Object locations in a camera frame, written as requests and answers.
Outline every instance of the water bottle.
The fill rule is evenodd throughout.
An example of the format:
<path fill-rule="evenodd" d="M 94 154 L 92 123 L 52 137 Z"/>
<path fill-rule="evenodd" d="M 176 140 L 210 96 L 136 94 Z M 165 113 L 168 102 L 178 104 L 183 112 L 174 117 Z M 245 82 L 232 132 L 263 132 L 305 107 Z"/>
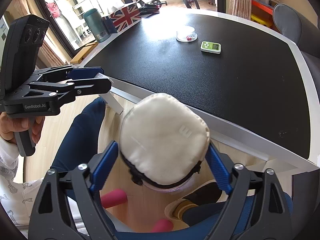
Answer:
<path fill-rule="evenodd" d="M 110 33 L 104 25 L 100 13 L 96 8 L 85 12 L 83 17 L 97 42 L 103 42 L 110 37 Z"/>

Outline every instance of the white sleeve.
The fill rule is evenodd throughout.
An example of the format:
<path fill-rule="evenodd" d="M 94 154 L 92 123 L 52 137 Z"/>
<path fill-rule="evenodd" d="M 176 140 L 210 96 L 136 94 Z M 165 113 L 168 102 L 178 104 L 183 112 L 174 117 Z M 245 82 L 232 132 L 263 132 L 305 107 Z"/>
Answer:
<path fill-rule="evenodd" d="M 18 146 L 7 142 L 0 136 L 0 175 L 9 180 L 16 176 L 18 156 Z"/>

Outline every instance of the blue gripper pad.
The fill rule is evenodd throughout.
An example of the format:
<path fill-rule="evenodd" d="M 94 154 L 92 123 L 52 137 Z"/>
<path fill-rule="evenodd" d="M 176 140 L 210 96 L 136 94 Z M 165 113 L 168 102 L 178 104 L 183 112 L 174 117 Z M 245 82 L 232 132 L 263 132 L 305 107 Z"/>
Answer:
<path fill-rule="evenodd" d="M 101 67 L 75 68 L 68 73 L 67 77 L 73 80 L 88 79 L 94 78 L 98 73 L 103 74 L 103 69 Z"/>
<path fill-rule="evenodd" d="M 100 159 L 100 162 L 97 164 L 96 168 L 94 169 L 90 177 L 91 192 L 95 192 L 102 189 L 113 167 L 113 164 L 115 163 L 118 157 L 118 152 L 118 143 L 113 141 L 111 142 L 111 144 L 107 146 L 104 152 L 101 153 L 103 157 Z"/>
<path fill-rule="evenodd" d="M 232 186 L 230 184 L 231 175 L 211 144 L 209 144 L 205 159 L 207 160 L 210 170 L 214 175 L 218 188 L 225 191 L 226 194 L 229 195 L 232 192 Z"/>

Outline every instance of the union jack tissue box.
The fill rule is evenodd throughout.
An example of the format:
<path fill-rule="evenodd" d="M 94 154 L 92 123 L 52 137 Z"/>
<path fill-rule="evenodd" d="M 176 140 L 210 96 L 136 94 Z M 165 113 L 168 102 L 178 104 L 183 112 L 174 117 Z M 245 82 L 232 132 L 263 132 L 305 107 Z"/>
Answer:
<path fill-rule="evenodd" d="M 137 3 L 125 4 L 119 10 L 103 18 L 109 33 L 118 33 L 130 28 L 134 23 L 141 21 L 141 16 Z"/>

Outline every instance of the chair backrest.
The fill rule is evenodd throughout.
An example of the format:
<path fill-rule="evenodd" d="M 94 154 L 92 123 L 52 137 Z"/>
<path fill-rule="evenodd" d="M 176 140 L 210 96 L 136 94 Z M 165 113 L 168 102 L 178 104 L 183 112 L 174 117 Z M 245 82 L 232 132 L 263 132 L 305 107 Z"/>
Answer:
<path fill-rule="evenodd" d="M 301 51 L 320 58 L 320 30 L 295 9 L 279 3 L 273 9 L 273 21 L 283 36 Z"/>

